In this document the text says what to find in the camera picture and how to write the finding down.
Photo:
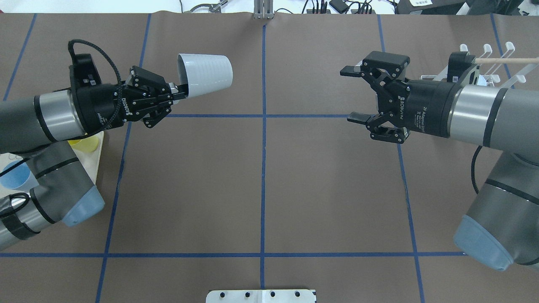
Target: brown table surface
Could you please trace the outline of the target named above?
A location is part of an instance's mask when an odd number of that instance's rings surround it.
[[[209,290],[310,288],[318,302],[536,302],[536,272],[496,272],[452,237],[474,199],[476,146],[412,133],[402,149],[346,122],[375,112],[360,79],[372,50],[437,74],[466,43],[537,57],[539,17],[250,13],[0,15],[4,100],[69,87],[67,42],[177,81],[176,55],[224,54],[232,87],[172,108],[157,127],[106,132],[103,211],[0,253],[0,302],[204,302]],[[104,81],[114,81],[93,50]],[[502,81],[521,67],[499,69]],[[539,90],[534,71],[525,85]],[[478,159],[482,184],[499,151]]]

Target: blue cup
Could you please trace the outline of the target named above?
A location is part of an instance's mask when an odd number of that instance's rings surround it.
[[[9,163],[2,171],[7,170],[18,162],[19,161],[13,161]],[[30,189],[39,185],[26,163],[19,165],[14,170],[0,177],[0,184],[6,189],[23,192],[29,192]]]

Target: black strap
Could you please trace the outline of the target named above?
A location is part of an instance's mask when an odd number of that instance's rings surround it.
[[[2,210],[2,216],[0,217],[2,224],[4,224],[5,228],[9,230],[9,232],[11,232],[11,234],[19,240],[27,240],[30,237],[33,237],[39,233],[31,230],[28,225],[22,223],[19,217],[17,217],[17,211],[25,207],[29,201],[28,195],[23,195],[24,196],[20,194],[10,195],[10,204]],[[11,200],[16,197],[24,197],[25,202],[18,206],[16,209],[13,209],[13,206],[11,205]]]

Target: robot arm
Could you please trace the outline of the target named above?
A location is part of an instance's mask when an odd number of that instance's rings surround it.
[[[103,84],[89,54],[74,43],[96,48],[113,67],[118,84]],[[74,226],[99,212],[104,201],[66,140],[142,120],[153,128],[179,100],[230,87],[232,67],[225,56],[179,54],[179,84],[138,66],[126,81],[97,46],[72,40],[68,49],[71,88],[0,103],[0,153],[27,162],[39,186],[29,194],[0,199],[0,251],[58,221]]]
[[[496,270],[512,263],[539,269],[539,92],[477,86],[474,62],[456,52],[447,82],[409,80],[409,57],[371,52],[341,75],[369,83],[378,114],[353,112],[348,121],[365,125],[374,140],[402,144],[414,131],[503,150],[454,241]]]

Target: black box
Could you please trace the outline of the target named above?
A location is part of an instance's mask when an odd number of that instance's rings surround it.
[[[413,6],[410,0],[400,0],[395,13],[401,15],[455,15],[467,0],[431,0],[432,4]]]

